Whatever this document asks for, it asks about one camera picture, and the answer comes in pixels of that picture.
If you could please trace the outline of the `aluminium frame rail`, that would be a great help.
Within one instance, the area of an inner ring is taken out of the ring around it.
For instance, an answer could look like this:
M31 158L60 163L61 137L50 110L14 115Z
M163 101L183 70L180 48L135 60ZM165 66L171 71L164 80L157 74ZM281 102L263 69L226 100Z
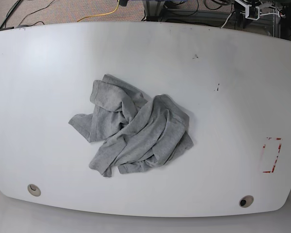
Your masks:
M186 0L143 0L143 21L179 22L230 28L241 31L265 30L266 34L281 36L281 12L276 4L262 0L195 0L194 9L185 9ZM245 18L248 6L260 8L260 18Z

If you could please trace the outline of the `red tape rectangle marking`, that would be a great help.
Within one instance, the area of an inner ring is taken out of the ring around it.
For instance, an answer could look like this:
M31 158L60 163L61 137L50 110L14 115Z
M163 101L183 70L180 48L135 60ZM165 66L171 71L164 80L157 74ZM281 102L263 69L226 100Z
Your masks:
M282 138L267 137L263 144L260 170L262 173L274 173L282 146Z

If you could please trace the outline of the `grey t-shirt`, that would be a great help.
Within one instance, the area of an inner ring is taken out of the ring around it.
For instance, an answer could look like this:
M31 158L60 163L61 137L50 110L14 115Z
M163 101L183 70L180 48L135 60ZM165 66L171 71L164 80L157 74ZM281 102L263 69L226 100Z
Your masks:
M77 114L69 124L88 142L102 141L89 168L103 177L163 166L193 147L189 116L167 95L146 100L134 86L104 75L93 83L91 114Z

